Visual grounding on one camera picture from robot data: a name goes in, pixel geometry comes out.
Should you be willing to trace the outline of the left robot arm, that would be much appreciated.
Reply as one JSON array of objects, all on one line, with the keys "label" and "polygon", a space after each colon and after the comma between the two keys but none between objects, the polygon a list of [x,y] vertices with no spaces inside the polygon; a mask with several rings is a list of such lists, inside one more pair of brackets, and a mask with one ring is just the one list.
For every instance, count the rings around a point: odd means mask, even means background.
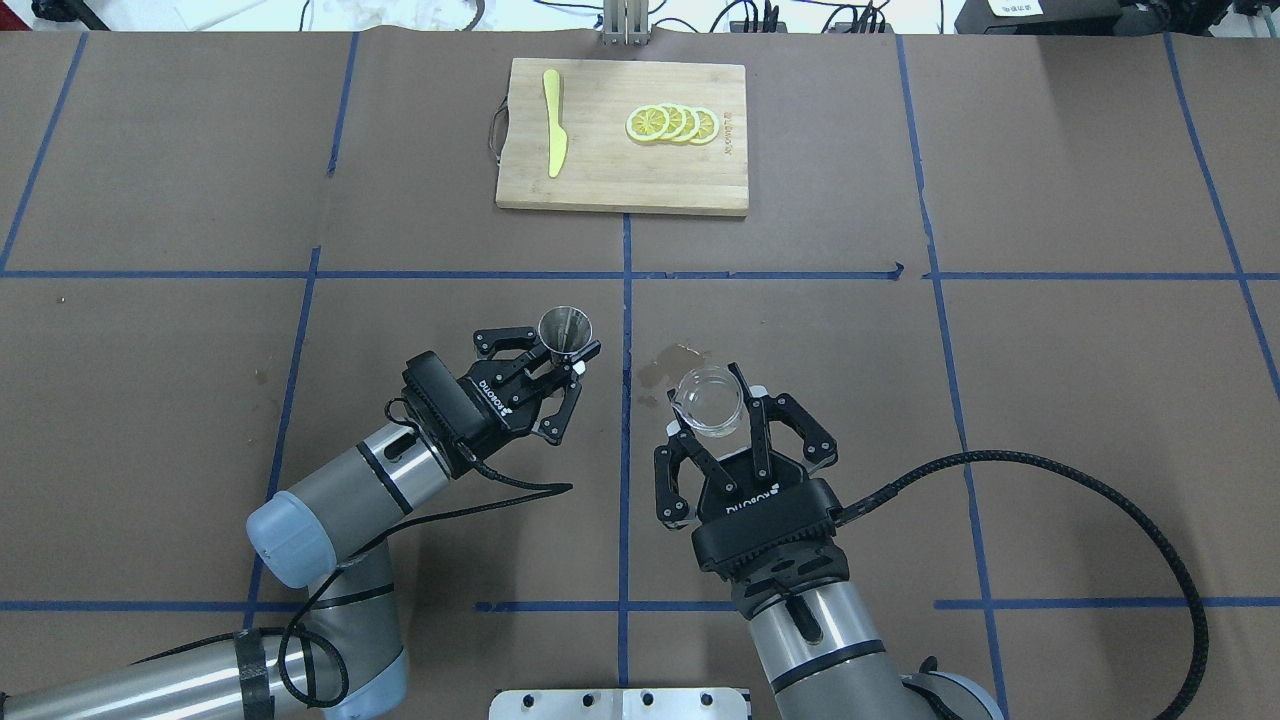
[{"label": "left robot arm", "polygon": [[307,593],[283,626],[251,626],[156,653],[114,673],[3,697],[5,719],[374,719],[407,692],[389,538],[468,473],[525,503],[564,493],[489,466],[513,439],[559,445],[585,366],[600,352],[588,320],[474,332],[475,363],[453,375],[426,351],[407,361],[387,423],[246,521],[284,585]]}]

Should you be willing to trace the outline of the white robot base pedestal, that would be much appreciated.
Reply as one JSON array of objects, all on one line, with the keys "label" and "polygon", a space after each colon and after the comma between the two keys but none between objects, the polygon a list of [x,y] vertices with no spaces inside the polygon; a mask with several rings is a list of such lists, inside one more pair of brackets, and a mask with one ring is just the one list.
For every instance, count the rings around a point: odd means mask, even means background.
[{"label": "white robot base pedestal", "polygon": [[503,691],[489,719],[751,719],[748,691],[730,687]]}]

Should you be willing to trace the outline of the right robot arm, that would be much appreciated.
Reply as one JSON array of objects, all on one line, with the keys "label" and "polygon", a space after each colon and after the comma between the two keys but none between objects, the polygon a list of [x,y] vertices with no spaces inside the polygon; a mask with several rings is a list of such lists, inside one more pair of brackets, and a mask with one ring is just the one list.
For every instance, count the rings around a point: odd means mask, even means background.
[{"label": "right robot arm", "polygon": [[788,395],[745,401],[748,447],[716,457],[676,416],[654,451],[655,516],[692,528],[700,570],[730,585],[783,719],[1000,719],[983,687],[934,657],[901,673],[835,537],[842,503],[819,468],[835,439]]}]

